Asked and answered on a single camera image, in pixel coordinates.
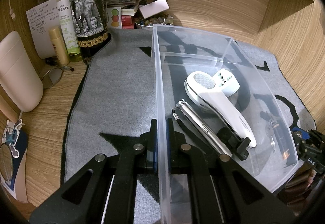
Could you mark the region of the dark wine bottle elephant label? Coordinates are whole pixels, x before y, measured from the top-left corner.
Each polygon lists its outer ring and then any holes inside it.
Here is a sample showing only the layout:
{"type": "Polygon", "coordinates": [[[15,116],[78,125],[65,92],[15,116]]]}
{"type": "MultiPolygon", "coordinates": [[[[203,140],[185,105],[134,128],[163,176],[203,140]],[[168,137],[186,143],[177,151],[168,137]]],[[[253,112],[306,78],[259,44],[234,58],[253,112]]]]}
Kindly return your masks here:
{"type": "Polygon", "coordinates": [[[111,40],[105,0],[70,0],[78,46],[85,64],[111,40]]]}

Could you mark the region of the blue cartoon sticker card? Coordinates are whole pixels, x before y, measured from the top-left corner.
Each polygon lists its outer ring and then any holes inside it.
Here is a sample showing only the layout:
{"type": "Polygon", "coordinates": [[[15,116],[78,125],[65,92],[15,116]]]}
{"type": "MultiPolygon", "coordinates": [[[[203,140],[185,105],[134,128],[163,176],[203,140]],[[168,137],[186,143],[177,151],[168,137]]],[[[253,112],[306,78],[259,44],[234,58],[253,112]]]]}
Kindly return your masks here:
{"type": "Polygon", "coordinates": [[[7,121],[1,140],[1,185],[17,201],[27,203],[26,154],[28,137],[23,120],[7,121]]]}

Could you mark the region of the eyeglasses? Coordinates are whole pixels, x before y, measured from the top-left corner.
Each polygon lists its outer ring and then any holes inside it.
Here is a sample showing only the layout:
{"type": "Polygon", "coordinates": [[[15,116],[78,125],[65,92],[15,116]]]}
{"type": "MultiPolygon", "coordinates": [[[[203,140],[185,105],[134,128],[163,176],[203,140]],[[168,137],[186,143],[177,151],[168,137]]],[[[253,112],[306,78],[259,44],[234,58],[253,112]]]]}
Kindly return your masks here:
{"type": "Polygon", "coordinates": [[[74,68],[67,65],[45,65],[39,77],[44,89],[50,89],[62,78],[64,72],[74,72],[74,68]]]}

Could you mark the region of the stack of books and papers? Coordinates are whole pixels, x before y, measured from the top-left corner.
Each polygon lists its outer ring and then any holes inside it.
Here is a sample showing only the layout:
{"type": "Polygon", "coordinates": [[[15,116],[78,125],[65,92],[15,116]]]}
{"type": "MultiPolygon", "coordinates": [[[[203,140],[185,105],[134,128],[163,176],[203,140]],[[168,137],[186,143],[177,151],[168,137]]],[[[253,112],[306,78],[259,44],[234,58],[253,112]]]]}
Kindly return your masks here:
{"type": "Polygon", "coordinates": [[[120,8],[122,15],[134,16],[138,11],[140,0],[105,0],[106,9],[120,8]]]}

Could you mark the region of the white handheld massager device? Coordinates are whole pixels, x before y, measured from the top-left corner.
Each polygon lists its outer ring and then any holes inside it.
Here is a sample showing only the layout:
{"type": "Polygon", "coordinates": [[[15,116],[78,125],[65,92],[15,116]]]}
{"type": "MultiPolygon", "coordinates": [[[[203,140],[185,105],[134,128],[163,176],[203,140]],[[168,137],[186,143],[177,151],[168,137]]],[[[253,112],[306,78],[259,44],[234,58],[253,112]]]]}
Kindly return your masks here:
{"type": "Polygon", "coordinates": [[[242,139],[249,138],[250,148],[257,147],[249,123],[225,96],[215,78],[205,72],[195,71],[185,79],[184,88],[192,102],[214,112],[235,135],[242,139]]]}

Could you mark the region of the grey mat with black letters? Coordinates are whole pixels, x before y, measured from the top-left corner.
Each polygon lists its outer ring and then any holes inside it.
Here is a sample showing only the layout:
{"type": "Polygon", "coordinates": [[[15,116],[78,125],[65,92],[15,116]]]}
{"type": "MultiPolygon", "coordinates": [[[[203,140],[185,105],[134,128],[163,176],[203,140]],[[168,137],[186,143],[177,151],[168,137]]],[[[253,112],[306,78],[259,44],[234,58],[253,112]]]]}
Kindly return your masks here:
{"type": "MultiPolygon", "coordinates": [[[[266,82],[281,102],[289,128],[315,128],[314,119],[282,75],[275,56],[269,54],[273,64],[266,82]]],[[[152,119],[157,119],[156,107],[152,33],[113,31],[111,42],[89,64],[74,98],[65,132],[61,180],[69,180],[96,154],[117,155],[149,131],[152,119]]]]}

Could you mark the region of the clear plastic storage box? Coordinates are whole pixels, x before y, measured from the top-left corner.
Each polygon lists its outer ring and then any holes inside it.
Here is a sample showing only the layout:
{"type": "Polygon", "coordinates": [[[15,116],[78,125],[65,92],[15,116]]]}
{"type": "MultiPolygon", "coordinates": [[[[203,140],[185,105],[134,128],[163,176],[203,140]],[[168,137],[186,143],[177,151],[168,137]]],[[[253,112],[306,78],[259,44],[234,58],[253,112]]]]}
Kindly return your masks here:
{"type": "Polygon", "coordinates": [[[252,128],[257,146],[241,166],[269,191],[280,189],[299,167],[299,159],[282,112],[266,78],[273,64],[263,49],[249,49],[233,38],[179,26],[153,29],[156,112],[158,125],[158,170],[161,219],[163,223],[185,223],[190,217],[181,178],[171,172],[169,130],[177,128],[171,109],[187,100],[184,81],[189,74],[210,75],[226,69],[240,84],[230,97],[252,128]]]}

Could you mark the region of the white handwritten paper note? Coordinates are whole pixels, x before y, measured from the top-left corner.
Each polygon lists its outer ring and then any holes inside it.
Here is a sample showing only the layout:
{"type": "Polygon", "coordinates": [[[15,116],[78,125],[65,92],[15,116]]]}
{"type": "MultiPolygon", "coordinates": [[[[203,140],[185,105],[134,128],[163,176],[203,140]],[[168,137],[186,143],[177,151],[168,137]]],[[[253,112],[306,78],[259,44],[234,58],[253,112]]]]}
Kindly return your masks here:
{"type": "Polygon", "coordinates": [[[49,29],[59,26],[57,0],[48,0],[26,11],[32,40],[41,59],[56,55],[52,45],[49,29]]]}

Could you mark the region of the small white pink box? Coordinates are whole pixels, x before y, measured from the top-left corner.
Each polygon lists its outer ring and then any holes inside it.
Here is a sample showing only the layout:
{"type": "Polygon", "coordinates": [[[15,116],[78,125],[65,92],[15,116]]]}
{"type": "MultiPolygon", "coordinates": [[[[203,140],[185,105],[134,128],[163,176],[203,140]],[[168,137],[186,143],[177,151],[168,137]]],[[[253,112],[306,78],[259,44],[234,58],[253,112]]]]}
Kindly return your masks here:
{"type": "Polygon", "coordinates": [[[139,10],[142,14],[142,17],[149,18],[158,13],[168,10],[170,7],[166,0],[156,0],[150,4],[142,5],[139,7],[139,10]]]}

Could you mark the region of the yellow lip balm tube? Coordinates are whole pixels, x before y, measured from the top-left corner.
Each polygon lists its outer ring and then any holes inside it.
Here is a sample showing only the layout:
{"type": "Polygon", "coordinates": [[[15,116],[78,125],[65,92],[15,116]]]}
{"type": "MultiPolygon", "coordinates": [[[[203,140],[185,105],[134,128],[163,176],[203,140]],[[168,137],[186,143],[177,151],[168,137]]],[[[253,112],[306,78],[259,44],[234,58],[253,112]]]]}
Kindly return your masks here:
{"type": "Polygon", "coordinates": [[[49,36],[60,65],[68,65],[69,56],[59,27],[51,27],[49,29],[49,36]]]}

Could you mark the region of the bowl of small stones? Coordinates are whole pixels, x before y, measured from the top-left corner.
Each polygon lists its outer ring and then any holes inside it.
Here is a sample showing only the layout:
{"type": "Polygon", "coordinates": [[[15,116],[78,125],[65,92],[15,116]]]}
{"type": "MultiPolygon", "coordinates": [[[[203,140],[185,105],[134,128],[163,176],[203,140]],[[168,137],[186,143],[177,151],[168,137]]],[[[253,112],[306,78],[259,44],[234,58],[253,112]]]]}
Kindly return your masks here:
{"type": "Polygon", "coordinates": [[[151,29],[154,25],[172,25],[173,16],[152,16],[147,19],[143,17],[134,18],[134,23],[138,29],[151,29]]]}

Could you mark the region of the white oval device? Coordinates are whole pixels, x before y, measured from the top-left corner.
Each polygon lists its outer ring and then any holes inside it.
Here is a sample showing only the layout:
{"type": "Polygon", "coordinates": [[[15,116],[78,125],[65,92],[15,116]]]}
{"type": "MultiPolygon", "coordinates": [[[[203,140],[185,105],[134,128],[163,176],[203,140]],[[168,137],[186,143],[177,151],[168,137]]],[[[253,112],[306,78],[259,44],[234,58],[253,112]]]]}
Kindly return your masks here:
{"type": "Polygon", "coordinates": [[[232,72],[226,69],[220,69],[213,75],[213,78],[226,97],[232,96],[240,88],[240,84],[235,76],[232,74],[232,72]]]}

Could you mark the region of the beige rounded container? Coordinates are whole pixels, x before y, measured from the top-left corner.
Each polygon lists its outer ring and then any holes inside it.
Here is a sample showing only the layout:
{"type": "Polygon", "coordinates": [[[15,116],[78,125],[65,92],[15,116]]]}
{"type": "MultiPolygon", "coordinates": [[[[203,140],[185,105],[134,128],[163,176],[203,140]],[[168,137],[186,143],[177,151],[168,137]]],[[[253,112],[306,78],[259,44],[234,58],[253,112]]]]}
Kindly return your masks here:
{"type": "Polygon", "coordinates": [[[16,31],[1,40],[1,86],[23,112],[35,109],[43,96],[42,81],[16,31]]]}

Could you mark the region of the black clamp piece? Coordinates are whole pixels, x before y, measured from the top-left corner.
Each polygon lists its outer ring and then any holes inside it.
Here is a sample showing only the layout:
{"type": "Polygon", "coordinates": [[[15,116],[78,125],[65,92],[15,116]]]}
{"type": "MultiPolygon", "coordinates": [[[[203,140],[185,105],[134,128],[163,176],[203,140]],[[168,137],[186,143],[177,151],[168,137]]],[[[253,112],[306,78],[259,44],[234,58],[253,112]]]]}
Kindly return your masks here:
{"type": "Polygon", "coordinates": [[[244,161],[248,158],[249,153],[247,151],[247,148],[251,142],[248,137],[244,139],[240,138],[234,135],[232,131],[226,127],[221,128],[218,131],[217,136],[241,161],[244,161]]]}

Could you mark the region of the silver metal clip tool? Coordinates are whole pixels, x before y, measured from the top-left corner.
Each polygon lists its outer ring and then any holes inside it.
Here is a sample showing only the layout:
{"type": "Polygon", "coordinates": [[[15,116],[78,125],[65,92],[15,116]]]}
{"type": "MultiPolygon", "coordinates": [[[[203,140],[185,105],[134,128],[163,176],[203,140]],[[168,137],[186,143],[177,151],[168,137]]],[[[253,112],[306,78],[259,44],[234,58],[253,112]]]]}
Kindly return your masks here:
{"type": "Polygon", "coordinates": [[[205,121],[199,117],[194,109],[184,100],[177,102],[175,109],[178,109],[192,123],[196,130],[206,139],[211,147],[219,154],[227,159],[232,157],[228,147],[217,137],[205,121]]]}

